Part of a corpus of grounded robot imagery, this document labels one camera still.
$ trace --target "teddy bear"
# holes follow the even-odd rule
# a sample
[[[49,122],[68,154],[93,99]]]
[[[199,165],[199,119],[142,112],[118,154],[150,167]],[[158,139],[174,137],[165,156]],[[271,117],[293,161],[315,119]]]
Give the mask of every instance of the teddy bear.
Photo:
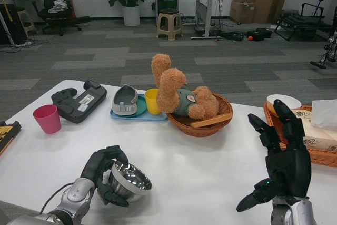
[[[208,120],[217,116],[219,102],[210,89],[201,86],[190,91],[183,72],[171,68],[168,55],[157,54],[152,58],[152,73],[158,87],[157,104],[162,112],[189,116],[195,120]]]

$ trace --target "blue tray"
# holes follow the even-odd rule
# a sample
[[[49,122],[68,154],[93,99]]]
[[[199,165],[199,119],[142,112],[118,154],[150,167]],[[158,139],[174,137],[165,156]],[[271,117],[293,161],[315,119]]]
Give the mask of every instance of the blue tray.
[[[148,112],[148,110],[145,111],[142,115],[138,117],[121,117],[115,114],[112,110],[110,111],[110,116],[113,119],[118,119],[118,120],[134,120],[134,121],[166,121],[167,116],[165,113],[161,113],[158,115],[152,115]]]

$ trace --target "floor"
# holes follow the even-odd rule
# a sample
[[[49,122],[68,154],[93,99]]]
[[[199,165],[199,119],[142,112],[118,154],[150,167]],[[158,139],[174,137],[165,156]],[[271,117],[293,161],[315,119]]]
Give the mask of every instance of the floor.
[[[231,25],[224,27],[227,31],[269,27],[226,22]],[[303,104],[337,97],[337,64],[328,62],[327,70],[309,64],[322,54],[322,39],[296,37],[287,42],[273,35],[262,42],[190,40],[193,26],[185,26],[184,36],[171,42],[155,38],[154,21],[141,23],[125,27],[122,21],[92,21],[82,24],[81,32],[68,28],[63,37],[39,33],[37,43],[50,42],[16,54],[0,52],[0,119],[9,119],[65,79],[152,88],[151,58],[157,53],[171,56],[191,89],[206,85],[232,103],[263,106],[273,93],[293,96]],[[10,219],[34,214],[3,202],[0,209]]]

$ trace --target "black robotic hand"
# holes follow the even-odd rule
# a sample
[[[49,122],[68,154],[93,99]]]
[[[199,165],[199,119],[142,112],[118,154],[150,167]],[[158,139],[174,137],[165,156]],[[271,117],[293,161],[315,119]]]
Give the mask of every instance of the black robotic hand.
[[[113,159],[120,161],[122,164],[128,164],[128,159],[119,145],[107,147],[91,155],[82,171],[81,178],[90,179],[95,183],[97,193],[105,205],[111,203],[120,207],[128,207],[126,200],[116,195],[109,185],[102,182],[103,173],[110,170],[115,163]]]
[[[303,144],[305,134],[302,120],[280,100],[274,101],[274,108],[283,123],[284,137],[288,140],[286,150],[280,148],[275,127],[268,126],[254,114],[248,115],[249,122],[260,133],[262,145],[268,149],[265,161],[269,178],[254,186],[253,193],[237,206],[238,212],[267,203],[276,196],[306,197],[311,181],[311,161]]]

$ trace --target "wooden stick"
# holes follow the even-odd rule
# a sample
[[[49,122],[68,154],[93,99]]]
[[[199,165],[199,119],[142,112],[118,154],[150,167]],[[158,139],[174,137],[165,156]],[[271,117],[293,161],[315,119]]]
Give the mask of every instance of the wooden stick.
[[[201,128],[202,126],[209,126],[209,125],[212,125],[212,124],[215,124],[215,123],[227,121],[231,117],[232,117],[231,113],[222,114],[222,115],[218,115],[218,116],[216,116],[212,119],[209,119],[209,120],[192,122],[192,123],[190,123],[190,126],[193,127],[193,128]]]

